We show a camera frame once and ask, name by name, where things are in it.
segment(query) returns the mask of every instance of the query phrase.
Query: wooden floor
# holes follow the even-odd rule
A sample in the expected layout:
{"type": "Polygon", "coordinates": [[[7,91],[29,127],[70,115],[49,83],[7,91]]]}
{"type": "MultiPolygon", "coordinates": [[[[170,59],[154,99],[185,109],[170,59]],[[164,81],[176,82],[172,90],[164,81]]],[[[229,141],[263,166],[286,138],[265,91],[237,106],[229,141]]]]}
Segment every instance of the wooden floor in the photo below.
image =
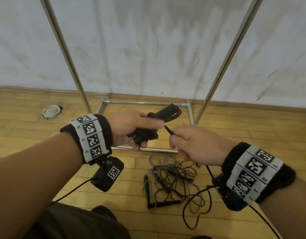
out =
{"type": "MultiPolygon", "coordinates": [[[[89,102],[95,112],[99,99],[91,98],[89,102]]],[[[105,107],[104,114],[127,109],[148,113],[156,112],[161,107],[109,104],[105,107]]],[[[196,116],[199,107],[192,109],[196,116]]],[[[54,136],[72,117],[85,114],[78,96],[0,91],[0,158],[54,136]],[[63,112],[57,118],[45,120],[41,111],[53,104],[61,105],[63,112]]],[[[184,108],[181,117],[170,122],[169,127],[186,124],[190,124],[190,121],[188,111],[184,108]]],[[[292,166],[299,177],[306,181],[306,114],[208,107],[199,126],[235,141],[260,146],[292,166]]],[[[149,147],[169,148],[168,133],[161,130],[159,137],[158,140],[150,141],[149,147]]],[[[88,183],[62,202],[88,210],[100,204],[106,205],[130,230],[134,239],[188,239],[192,235],[207,235],[214,239],[275,238],[268,226],[251,209],[229,211],[216,191],[211,192],[214,201],[211,213],[201,217],[198,228],[194,231],[187,229],[182,220],[183,204],[148,211],[142,186],[144,174],[150,169],[147,159],[150,153],[114,151],[113,155],[124,162],[125,169],[110,191],[103,193],[88,183]]],[[[97,165],[83,165],[56,198],[92,177],[96,170],[97,165]]],[[[210,184],[211,178],[206,168],[197,170],[199,174],[196,184],[201,188],[210,184]]],[[[218,167],[212,167],[211,170],[214,174],[220,173],[218,167]]],[[[187,213],[187,221],[193,225],[195,215],[187,213]]]]}

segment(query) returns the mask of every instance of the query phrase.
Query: white wall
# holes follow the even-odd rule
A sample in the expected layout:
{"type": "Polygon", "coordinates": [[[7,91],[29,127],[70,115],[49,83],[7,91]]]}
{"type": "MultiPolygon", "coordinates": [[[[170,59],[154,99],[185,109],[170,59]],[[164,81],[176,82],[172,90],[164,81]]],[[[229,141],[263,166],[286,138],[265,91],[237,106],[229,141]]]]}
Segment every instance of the white wall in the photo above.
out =
{"type": "MultiPolygon", "coordinates": [[[[251,0],[51,0],[87,91],[204,99],[251,0]]],[[[0,85],[75,89],[39,0],[0,0],[0,85]]],[[[306,0],[264,0],[213,100],[306,107],[306,0]]]]}

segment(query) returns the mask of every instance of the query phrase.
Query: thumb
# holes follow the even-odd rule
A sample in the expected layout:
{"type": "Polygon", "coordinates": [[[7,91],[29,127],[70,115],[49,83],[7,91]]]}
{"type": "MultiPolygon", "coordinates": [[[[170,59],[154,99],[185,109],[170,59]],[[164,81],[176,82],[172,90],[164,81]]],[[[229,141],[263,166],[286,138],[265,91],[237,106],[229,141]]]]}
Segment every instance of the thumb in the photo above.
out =
{"type": "Polygon", "coordinates": [[[135,122],[135,127],[138,128],[159,129],[164,126],[165,122],[163,120],[154,119],[154,118],[139,117],[135,122]]]}
{"type": "Polygon", "coordinates": [[[171,135],[170,136],[170,147],[174,149],[175,147],[178,148],[178,150],[186,151],[188,148],[188,141],[185,140],[182,137],[171,135]]]}

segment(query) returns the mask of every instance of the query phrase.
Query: shoe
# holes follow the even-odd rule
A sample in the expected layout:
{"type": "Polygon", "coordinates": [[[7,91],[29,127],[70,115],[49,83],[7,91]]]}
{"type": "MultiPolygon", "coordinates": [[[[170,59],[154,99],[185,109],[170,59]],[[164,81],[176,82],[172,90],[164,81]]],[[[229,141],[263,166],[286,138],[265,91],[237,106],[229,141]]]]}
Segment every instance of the shoe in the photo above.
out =
{"type": "Polygon", "coordinates": [[[105,206],[103,205],[98,205],[97,207],[94,207],[91,212],[97,213],[99,215],[108,217],[112,220],[118,221],[115,217],[115,215],[105,206]]]}
{"type": "Polygon", "coordinates": [[[207,237],[207,236],[197,236],[197,237],[193,237],[192,239],[212,239],[212,238],[207,237]]]}

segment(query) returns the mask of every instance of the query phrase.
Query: chrome bar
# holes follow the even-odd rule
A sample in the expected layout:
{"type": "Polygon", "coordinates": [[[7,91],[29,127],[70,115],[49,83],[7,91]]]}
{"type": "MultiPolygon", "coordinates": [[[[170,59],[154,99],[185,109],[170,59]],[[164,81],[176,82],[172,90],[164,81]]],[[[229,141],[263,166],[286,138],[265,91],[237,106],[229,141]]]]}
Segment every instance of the chrome bar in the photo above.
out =
{"type": "Polygon", "coordinates": [[[192,112],[192,107],[191,107],[191,102],[187,101],[187,108],[188,108],[188,114],[190,115],[190,121],[191,125],[194,125],[194,118],[193,118],[193,112],[192,112]]]}
{"type": "MultiPolygon", "coordinates": [[[[108,100],[105,99],[104,103],[109,104],[137,104],[137,105],[169,105],[171,102],[155,102],[155,101],[128,101],[128,100],[108,100]]],[[[177,106],[187,107],[187,103],[173,103],[177,106]]]]}
{"type": "Polygon", "coordinates": [[[195,119],[195,122],[194,122],[194,126],[196,126],[198,124],[198,122],[200,121],[204,111],[205,111],[205,108],[207,106],[207,104],[209,103],[209,101],[212,99],[219,83],[221,82],[229,64],[231,63],[231,60],[233,59],[240,43],[242,42],[249,26],[251,25],[251,22],[253,21],[261,3],[262,3],[263,0],[253,0],[251,2],[251,5],[249,6],[248,8],[248,11],[243,19],[243,22],[242,24],[240,24],[240,27],[239,27],[239,30],[233,40],[233,43],[231,44],[231,47],[229,49],[229,51],[227,52],[226,54],[226,57],[222,63],[222,66],[220,67],[217,75],[216,75],[216,78],[211,86],[211,89],[209,90],[206,98],[205,98],[205,101],[204,101],[204,104],[202,105],[201,109],[199,110],[199,113],[195,119]]]}
{"type": "MultiPolygon", "coordinates": [[[[112,147],[112,149],[116,150],[133,150],[130,146],[118,146],[118,147],[112,147]]],[[[171,150],[171,149],[160,149],[160,148],[141,148],[140,151],[143,152],[152,152],[152,153],[166,153],[166,154],[178,154],[179,152],[177,150],[171,150]]]]}
{"type": "Polygon", "coordinates": [[[101,108],[102,108],[102,106],[103,106],[103,101],[104,101],[104,97],[101,98],[100,104],[99,104],[99,106],[97,107],[95,114],[99,114],[99,113],[100,113],[100,110],[101,110],[101,108]]]}
{"type": "Polygon", "coordinates": [[[72,78],[75,82],[75,85],[76,85],[76,88],[78,89],[78,92],[81,96],[81,99],[83,101],[83,104],[87,110],[88,113],[92,113],[92,110],[91,110],[91,107],[90,107],[90,104],[87,100],[87,96],[85,95],[85,92],[83,90],[83,87],[82,87],[82,84],[81,84],[81,81],[80,81],[80,78],[79,78],[79,75],[78,75],[78,72],[76,71],[76,68],[74,66],[74,63],[73,63],[73,60],[72,60],[72,57],[70,55],[70,52],[69,52],[69,49],[65,43],[65,40],[64,40],[64,37],[63,37],[63,34],[61,32],[61,29],[60,29],[60,26],[59,26],[59,23],[57,21],[57,18],[54,14],[54,11],[53,11],[53,8],[51,6],[51,2],[50,0],[40,0],[41,4],[42,4],[42,7],[43,7],[43,10],[45,11],[45,14],[49,20],[49,23],[50,23],[50,26],[53,30],[53,33],[55,35],[55,38],[59,44],[59,47],[61,49],[61,52],[63,54],[63,57],[66,61],[66,64],[70,70],[70,73],[72,75],[72,78]]]}

